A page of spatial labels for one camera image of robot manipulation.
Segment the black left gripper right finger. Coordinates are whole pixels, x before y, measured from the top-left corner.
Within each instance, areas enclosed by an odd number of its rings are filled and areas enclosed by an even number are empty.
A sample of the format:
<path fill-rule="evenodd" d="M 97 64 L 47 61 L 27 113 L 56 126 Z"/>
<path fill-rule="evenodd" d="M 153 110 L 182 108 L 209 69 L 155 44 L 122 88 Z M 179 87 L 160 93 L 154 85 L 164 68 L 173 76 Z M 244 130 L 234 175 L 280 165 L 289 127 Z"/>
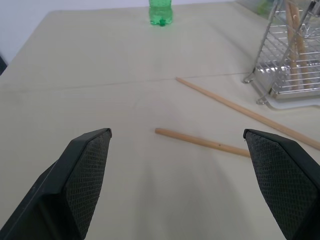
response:
<path fill-rule="evenodd" d="M 320 238 L 320 166 L 295 141 L 245 129 L 262 196 L 287 240 Z"/>

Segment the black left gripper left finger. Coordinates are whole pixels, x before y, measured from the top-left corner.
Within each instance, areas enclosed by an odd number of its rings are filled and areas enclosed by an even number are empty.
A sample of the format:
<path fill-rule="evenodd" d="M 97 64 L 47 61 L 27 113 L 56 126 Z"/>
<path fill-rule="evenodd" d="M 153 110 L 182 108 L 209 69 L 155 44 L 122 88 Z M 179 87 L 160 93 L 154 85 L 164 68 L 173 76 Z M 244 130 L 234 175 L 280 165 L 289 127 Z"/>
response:
<path fill-rule="evenodd" d="M 100 197 L 112 131 L 70 141 L 0 230 L 2 240 L 83 240 Z"/>

